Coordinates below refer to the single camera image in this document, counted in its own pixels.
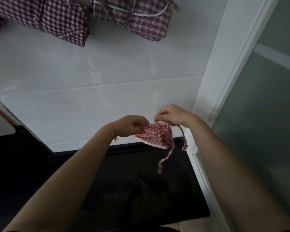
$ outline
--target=person's right hand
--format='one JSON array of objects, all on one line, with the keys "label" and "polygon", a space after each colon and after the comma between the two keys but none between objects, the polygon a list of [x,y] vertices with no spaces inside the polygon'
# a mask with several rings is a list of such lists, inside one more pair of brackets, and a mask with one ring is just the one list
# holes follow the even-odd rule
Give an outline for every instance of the person's right hand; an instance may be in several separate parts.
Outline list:
[{"label": "person's right hand", "polygon": [[174,104],[163,107],[155,116],[155,120],[169,122],[171,125],[183,125],[188,128],[188,121],[196,116]]}]

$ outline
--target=white door frame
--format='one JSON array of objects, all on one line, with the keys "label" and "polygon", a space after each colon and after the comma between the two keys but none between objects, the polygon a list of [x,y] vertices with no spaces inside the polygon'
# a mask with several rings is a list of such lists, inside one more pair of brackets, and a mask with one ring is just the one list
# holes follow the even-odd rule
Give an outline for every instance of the white door frame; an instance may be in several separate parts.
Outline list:
[{"label": "white door frame", "polygon": [[[212,126],[279,0],[228,0],[192,112]],[[231,229],[206,177],[189,129],[187,153],[220,231]]]}]

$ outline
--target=glossy black surface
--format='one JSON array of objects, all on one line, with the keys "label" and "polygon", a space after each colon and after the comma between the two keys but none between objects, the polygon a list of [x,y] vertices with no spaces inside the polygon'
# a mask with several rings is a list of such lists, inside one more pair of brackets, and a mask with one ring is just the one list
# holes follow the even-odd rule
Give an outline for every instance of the glossy black surface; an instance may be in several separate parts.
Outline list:
[{"label": "glossy black surface", "polygon": [[[15,148],[9,153],[7,145],[0,156],[0,231],[74,153],[47,157],[52,154],[37,143],[21,153],[20,147],[18,153]],[[70,231],[105,231],[208,217],[204,196],[181,147],[177,140],[161,175],[157,173],[158,161],[168,150],[146,144],[110,147]]]}]

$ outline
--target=bracelet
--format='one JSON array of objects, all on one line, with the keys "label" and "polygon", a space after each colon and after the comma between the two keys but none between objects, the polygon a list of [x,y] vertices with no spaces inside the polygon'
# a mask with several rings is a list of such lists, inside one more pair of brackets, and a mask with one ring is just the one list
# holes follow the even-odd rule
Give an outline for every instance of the bracelet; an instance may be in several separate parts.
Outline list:
[{"label": "bracelet", "polygon": [[114,135],[116,135],[115,129],[113,128],[113,126],[111,124],[106,124],[108,126],[110,126],[113,130],[114,130]]}]

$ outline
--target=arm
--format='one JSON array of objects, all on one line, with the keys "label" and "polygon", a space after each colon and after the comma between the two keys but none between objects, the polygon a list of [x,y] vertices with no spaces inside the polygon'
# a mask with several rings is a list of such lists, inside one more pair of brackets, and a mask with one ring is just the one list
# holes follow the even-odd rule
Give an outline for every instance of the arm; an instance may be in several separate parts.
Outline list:
[{"label": "arm", "polygon": [[52,232],[68,228],[83,203],[99,165],[116,136],[142,134],[135,123],[143,116],[125,116],[103,126],[66,161],[24,205],[4,231]]},{"label": "arm", "polygon": [[170,105],[161,109],[155,120],[183,125],[191,130],[210,184],[237,231],[290,230],[290,219],[262,183],[199,116]]}]

